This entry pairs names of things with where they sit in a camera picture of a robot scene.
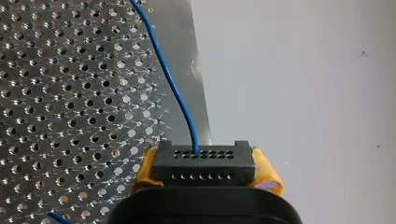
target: perforated metal sheet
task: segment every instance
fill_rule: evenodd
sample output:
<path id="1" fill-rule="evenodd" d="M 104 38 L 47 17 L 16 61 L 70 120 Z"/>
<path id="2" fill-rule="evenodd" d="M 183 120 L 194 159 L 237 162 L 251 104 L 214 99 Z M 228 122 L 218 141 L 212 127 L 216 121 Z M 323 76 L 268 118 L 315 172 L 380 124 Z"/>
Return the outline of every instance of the perforated metal sheet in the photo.
<path id="1" fill-rule="evenodd" d="M 160 2 L 143 3 L 154 15 Z M 144 24 L 128 1 L 0 5 L 0 223 L 54 223 L 52 209 L 105 222 L 148 141 L 180 122 Z M 186 62 L 182 73 L 202 90 L 199 62 Z M 199 133 L 210 143 L 203 90 L 192 94 L 204 102 Z"/>

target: black plastic housing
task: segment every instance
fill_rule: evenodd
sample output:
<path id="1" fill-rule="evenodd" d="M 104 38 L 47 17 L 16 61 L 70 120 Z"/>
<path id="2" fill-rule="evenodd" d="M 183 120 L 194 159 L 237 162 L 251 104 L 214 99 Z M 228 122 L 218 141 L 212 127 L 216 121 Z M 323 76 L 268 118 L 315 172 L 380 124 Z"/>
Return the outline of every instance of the black plastic housing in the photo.
<path id="1" fill-rule="evenodd" d="M 285 200 L 250 187 L 147 188 L 123 200 L 109 224 L 301 224 Z"/>
<path id="2" fill-rule="evenodd" d="M 173 146 L 161 141 L 151 171 L 165 186 L 245 186 L 254 179 L 255 164 L 247 141 L 234 146 Z"/>

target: black connector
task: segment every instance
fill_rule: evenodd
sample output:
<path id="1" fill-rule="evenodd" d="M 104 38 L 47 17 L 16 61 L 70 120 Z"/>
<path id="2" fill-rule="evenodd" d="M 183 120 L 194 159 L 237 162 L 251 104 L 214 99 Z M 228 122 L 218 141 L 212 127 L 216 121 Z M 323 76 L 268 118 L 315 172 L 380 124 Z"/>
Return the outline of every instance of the black connector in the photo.
<path id="1" fill-rule="evenodd" d="M 152 164 L 152 178 L 165 186 L 245 186 L 254 179 L 255 165 L 247 141 L 234 146 L 173 146 L 161 141 Z"/>

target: blue wire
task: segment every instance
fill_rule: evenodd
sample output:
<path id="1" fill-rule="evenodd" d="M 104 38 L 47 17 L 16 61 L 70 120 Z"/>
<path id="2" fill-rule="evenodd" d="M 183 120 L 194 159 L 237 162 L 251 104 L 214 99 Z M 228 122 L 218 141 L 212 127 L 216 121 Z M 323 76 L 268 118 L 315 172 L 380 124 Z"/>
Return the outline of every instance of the blue wire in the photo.
<path id="1" fill-rule="evenodd" d="M 51 212 L 51 213 L 48 213 L 48 215 L 49 215 L 49 217 L 52 217 L 53 219 L 57 220 L 61 224 L 73 224 L 56 213 Z"/>
<path id="2" fill-rule="evenodd" d="M 176 83 L 172 78 L 171 72 L 165 61 L 165 57 L 163 56 L 163 52 L 161 51 L 160 44 L 157 40 L 156 35 L 154 34 L 154 31 L 152 30 L 151 24 L 149 22 L 149 18 L 144 13 L 143 9 L 137 4 L 136 0 L 131 0 L 131 3 L 134 6 L 134 9 L 136 9 L 137 13 L 142 18 L 143 23 L 145 23 L 146 25 L 146 28 L 148 29 L 148 34 L 150 36 L 151 43 L 154 46 L 155 52 L 157 53 L 158 60 L 160 61 L 161 67 L 163 68 L 163 72 L 165 73 L 166 79 L 169 82 L 169 86 L 171 86 L 172 92 L 175 95 L 177 102 L 180 105 L 181 111 L 183 112 L 184 118 L 186 119 L 187 124 L 189 126 L 192 150 L 195 154 L 198 154 L 199 152 L 198 138 L 197 138 L 197 133 L 195 131 L 194 122 L 192 121 L 189 110 L 186 107 L 186 104 L 184 103 L 183 98 L 181 97 L 181 94 L 177 89 Z"/>

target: white wall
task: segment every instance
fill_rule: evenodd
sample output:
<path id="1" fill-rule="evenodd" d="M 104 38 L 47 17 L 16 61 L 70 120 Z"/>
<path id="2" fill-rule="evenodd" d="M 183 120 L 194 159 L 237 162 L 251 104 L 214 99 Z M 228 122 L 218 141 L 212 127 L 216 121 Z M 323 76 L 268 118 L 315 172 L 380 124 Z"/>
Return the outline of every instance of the white wall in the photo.
<path id="1" fill-rule="evenodd" d="M 304 223 L 395 223 L 396 1 L 192 10 L 213 143 L 261 146 Z"/>

